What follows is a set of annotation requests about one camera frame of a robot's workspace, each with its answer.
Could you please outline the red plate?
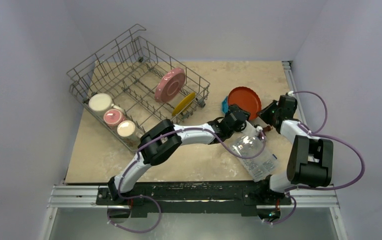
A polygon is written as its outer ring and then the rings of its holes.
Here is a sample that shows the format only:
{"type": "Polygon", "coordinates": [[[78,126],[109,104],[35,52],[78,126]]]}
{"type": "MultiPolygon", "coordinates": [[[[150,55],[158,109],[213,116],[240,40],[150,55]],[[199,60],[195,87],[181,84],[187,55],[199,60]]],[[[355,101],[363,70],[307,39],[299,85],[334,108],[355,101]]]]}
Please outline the red plate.
{"type": "Polygon", "coordinates": [[[249,120],[255,120],[262,109],[259,96],[249,87],[239,86],[230,91],[227,99],[228,105],[237,105],[242,110],[250,113],[249,120]]]}

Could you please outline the yellow black saucer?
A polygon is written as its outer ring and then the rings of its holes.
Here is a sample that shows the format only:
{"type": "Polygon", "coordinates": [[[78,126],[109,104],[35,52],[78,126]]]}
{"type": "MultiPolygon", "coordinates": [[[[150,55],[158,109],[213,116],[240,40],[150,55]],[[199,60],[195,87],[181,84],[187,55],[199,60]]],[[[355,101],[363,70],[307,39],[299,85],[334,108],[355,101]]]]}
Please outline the yellow black saucer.
{"type": "Polygon", "coordinates": [[[186,111],[192,104],[194,98],[195,98],[195,93],[192,92],[188,94],[187,96],[182,96],[178,94],[172,101],[177,104],[173,112],[171,114],[172,117],[175,117],[176,115],[182,113],[183,111],[186,111]]]}

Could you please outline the pink dotted plate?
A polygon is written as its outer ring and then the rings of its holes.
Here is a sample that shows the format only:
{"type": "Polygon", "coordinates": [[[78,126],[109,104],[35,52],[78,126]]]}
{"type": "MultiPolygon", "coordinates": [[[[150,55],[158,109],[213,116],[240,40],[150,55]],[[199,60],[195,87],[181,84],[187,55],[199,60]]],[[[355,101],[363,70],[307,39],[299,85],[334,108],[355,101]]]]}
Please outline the pink dotted plate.
{"type": "Polygon", "coordinates": [[[165,74],[155,89],[154,99],[158,103],[173,100],[185,85],[185,70],[177,67],[165,74]]]}

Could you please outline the pink mug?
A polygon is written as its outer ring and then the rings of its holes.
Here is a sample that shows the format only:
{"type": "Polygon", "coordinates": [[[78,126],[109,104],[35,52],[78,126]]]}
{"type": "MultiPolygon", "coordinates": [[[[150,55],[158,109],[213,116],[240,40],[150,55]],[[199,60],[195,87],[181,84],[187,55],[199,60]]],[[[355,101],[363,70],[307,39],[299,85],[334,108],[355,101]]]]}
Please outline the pink mug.
{"type": "Polygon", "coordinates": [[[103,116],[103,121],[105,124],[112,129],[116,129],[117,126],[125,120],[126,117],[124,113],[115,108],[109,109],[103,116]]]}

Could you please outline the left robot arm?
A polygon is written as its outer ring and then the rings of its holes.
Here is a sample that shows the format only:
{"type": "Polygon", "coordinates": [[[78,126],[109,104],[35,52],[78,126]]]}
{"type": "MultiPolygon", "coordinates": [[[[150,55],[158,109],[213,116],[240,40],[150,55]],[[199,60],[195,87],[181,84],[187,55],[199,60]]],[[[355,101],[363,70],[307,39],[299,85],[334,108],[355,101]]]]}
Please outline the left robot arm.
{"type": "Polygon", "coordinates": [[[222,144],[234,133],[242,132],[249,117],[249,112],[233,104],[225,116],[202,125],[182,126],[169,119],[162,120],[140,138],[138,150],[125,170],[109,180],[109,199],[117,205],[123,204],[143,174],[167,161],[180,146],[222,144]]]}

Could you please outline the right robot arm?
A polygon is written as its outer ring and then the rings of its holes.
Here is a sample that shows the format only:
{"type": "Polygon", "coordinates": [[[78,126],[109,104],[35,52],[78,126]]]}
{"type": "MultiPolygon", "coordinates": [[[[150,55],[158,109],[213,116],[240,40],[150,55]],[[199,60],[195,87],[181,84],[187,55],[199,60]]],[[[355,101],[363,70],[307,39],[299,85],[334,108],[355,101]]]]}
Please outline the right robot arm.
{"type": "Polygon", "coordinates": [[[327,187],[332,180],[333,150],[331,140],[316,137],[296,118],[298,101],[293,96],[281,95],[257,112],[258,117],[272,126],[291,144],[286,171],[269,175],[269,184],[259,190],[260,199],[270,204],[296,187],[327,187]]]}

